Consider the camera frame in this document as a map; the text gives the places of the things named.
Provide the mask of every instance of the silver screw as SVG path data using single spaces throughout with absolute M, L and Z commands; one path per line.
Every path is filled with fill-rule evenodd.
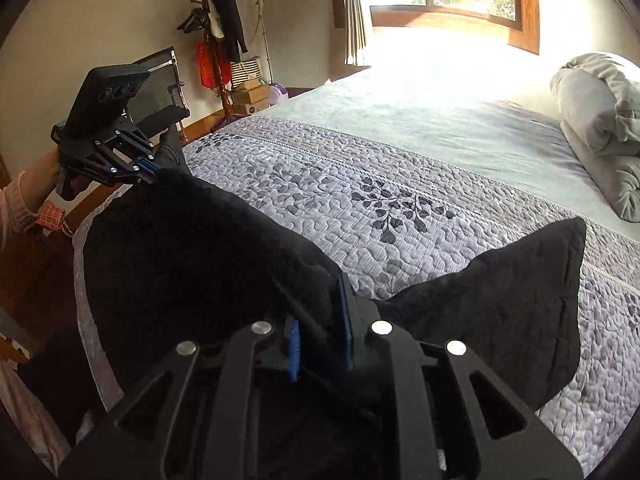
M 256 321 L 251 325 L 251 330 L 254 331 L 254 334 L 258 335 L 267 335 L 272 329 L 273 327 L 268 321 Z
M 462 341 L 449 341 L 447 343 L 447 352 L 452 355 L 464 355 L 466 352 L 466 345 Z
M 378 335 L 389 335 L 394 327 L 388 321 L 378 320 L 371 323 L 371 329 Z
M 178 343 L 178 346 L 175 347 L 175 351 L 182 356 L 193 355 L 196 351 L 196 343 L 193 341 L 183 341 Z

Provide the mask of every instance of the triangular cutout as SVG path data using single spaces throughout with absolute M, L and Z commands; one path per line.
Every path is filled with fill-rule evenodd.
M 484 422 L 489 436 L 498 440 L 517 431 L 524 430 L 527 425 L 522 415 L 504 398 L 498 389 L 480 372 L 470 375 Z
M 169 393 L 173 377 L 165 373 L 138 399 L 133 407 L 120 419 L 118 425 L 130 433 L 147 442 L 153 442 L 160 410 Z

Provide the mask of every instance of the curtain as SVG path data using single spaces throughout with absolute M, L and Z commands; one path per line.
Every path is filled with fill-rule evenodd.
M 369 66 L 371 54 L 367 45 L 373 35 L 371 12 L 363 0 L 344 0 L 344 63 Z

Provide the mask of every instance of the stacked cardboard box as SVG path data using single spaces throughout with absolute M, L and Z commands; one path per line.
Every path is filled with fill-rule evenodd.
M 269 107 L 269 86 L 260 84 L 259 79 L 249 79 L 234 88 L 231 99 L 234 102 L 234 113 L 252 115 Z

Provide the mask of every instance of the sweater cuff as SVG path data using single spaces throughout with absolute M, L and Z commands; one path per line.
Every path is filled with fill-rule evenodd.
M 32 213 L 27 208 L 20 191 L 20 180 L 24 172 L 18 178 L 12 180 L 11 183 L 4 188 L 4 196 L 9 208 L 9 218 L 14 232 L 21 233 L 25 229 L 31 227 L 40 217 L 36 213 Z

